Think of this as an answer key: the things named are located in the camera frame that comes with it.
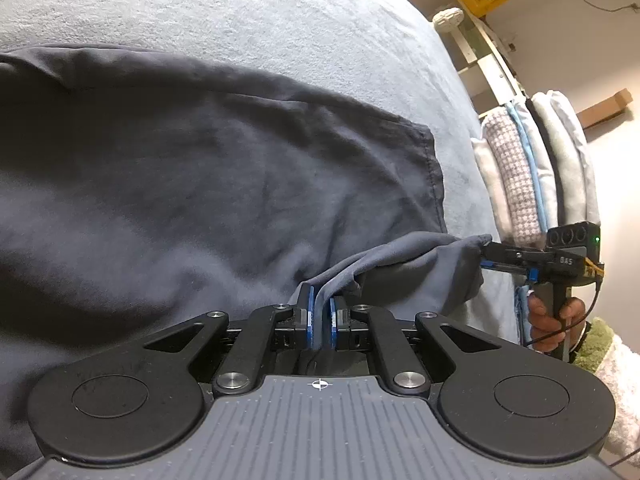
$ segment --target finger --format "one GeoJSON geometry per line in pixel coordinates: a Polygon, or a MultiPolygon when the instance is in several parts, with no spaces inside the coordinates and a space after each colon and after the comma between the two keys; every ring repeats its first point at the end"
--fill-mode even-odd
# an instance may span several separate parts
{"type": "Polygon", "coordinates": [[[558,348],[558,343],[548,343],[546,341],[541,341],[540,343],[536,343],[533,345],[534,350],[538,350],[539,352],[551,352],[558,348]]]}
{"type": "Polygon", "coordinates": [[[583,300],[580,300],[579,298],[570,298],[560,310],[560,317],[563,319],[567,319],[569,317],[578,318],[580,316],[584,316],[586,311],[587,309],[583,300]]]}
{"type": "Polygon", "coordinates": [[[546,314],[546,306],[535,294],[529,296],[529,311],[543,316],[546,314]]]}
{"type": "Polygon", "coordinates": [[[539,316],[538,314],[529,314],[529,322],[532,326],[546,333],[555,332],[562,328],[562,324],[551,316],[539,316]]]}
{"type": "MultiPolygon", "coordinates": [[[[548,330],[540,330],[540,329],[538,329],[536,327],[532,327],[531,328],[531,338],[532,339],[537,339],[539,337],[543,337],[543,336],[546,336],[548,334],[549,334],[548,330]]],[[[546,344],[547,343],[555,343],[556,346],[557,346],[558,343],[564,341],[565,336],[566,336],[565,332],[561,332],[559,334],[556,334],[556,335],[553,335],[553,336],[545,338],[544,340],[541,341],[541,343],[546,343],[546,344]]]]}

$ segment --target crosshair marking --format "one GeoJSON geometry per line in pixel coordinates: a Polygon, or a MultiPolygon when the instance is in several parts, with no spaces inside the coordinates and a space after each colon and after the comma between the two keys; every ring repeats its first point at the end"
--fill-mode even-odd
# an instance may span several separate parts
{"type": "Polygon", "coordinates": [[[316,381],[313,381],[312,383],[307,383],[307,384],[309,386],[313,386],[316,390],[323,390],[326,387],[331,386],[331,383],[328,383],[323,379],[318,379],[316,381]]]}

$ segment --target dark gray cloth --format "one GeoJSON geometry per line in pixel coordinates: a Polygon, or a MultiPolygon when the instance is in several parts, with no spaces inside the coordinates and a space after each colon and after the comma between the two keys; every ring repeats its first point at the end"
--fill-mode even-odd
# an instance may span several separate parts
{"type": "MultiPolygon", "coordinates": [[[[463,240],[441,233],[413,232],[349,258],[306,283],[318,290],[314,305],[313,348],[322,345],[322,318],[338,292],[349,304],[374,304],[396,319],[417,312],[450,314],[475,297],[482,285],[481,248],[491,235],[463,240]]],[[[290,298],[295,303],[300,287],[290,298]]]]}
{"type": "Polygon", "coordinates": [[[446,231],[427,126],[282,76],[25,48],[0,54],[0,118],[4,474],[38,455],[26,397],[48,368],[446,231]]]}

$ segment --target light blue towel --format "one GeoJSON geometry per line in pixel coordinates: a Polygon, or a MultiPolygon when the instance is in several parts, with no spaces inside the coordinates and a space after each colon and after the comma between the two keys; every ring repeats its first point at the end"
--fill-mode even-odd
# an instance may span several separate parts
{"type": "Polygon", "coordinates": [[[536,197],[536,208],[538,210],[538,221],[540,222],[540,230],[543,233],[546,233],[548,231],[548,224],[546,223],[545,205],[542,202],[542,190],[540,189],[540,181],[538,180],[538,167],[536,166],[536,159],[533,158],[533,151],[531,150],[531,145],[529,144],[529,137],[527,137],[527,133],[524,131],[524,126],[522,126],[522,122],[520,121],[520,118],[518,117],[516,109],[513,107],[513,105],[511,103],[506,103],[504,107],[506,108],[507,112],[509,113],[511,119],[516,124],[516,127],[518,129],[520,142],[522,142],[522,147],[529,163],[529,170],[531,171],[531,179],[533,180],[533,194],[536,197]]]}
{"type": "Polygon", "coordinates": [[[524,345],[531,339],[531,323],[529,322],[529,285],[517,286],[514,295],[515,315],[518,324],[518,339],[524,345]]]}

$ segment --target human hand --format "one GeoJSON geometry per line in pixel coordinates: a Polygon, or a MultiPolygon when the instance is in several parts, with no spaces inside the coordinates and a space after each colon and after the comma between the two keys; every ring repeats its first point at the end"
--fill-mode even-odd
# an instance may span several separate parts
{"type": "MultiPolygon", "coordinates": [[[[529,322],[531,323],[531,338],[536,339],[556,330],[562,328],[560,322],[554,319],[547,313],[545,304],[536,295],[531,294],[529,296],[529,322]]],[[[586,307],[582,300],[578,298],[569,298],[560,310],[560,317],[564,319],[566,325],[570,325],[572,320],[580,319],[584,316],[586,307]]],[[[583,321],[577,326],[571,329],[571,347],[580,341],[582,335],[582,328],[586,321],[583,321]]],[[[559,333],[555,336],[551,336],[544,341],[535,343],[533,348],[541,352],[551,352],[555,350],[558,345],[564,341],[566,336],[565,332],[559,333]]]]}

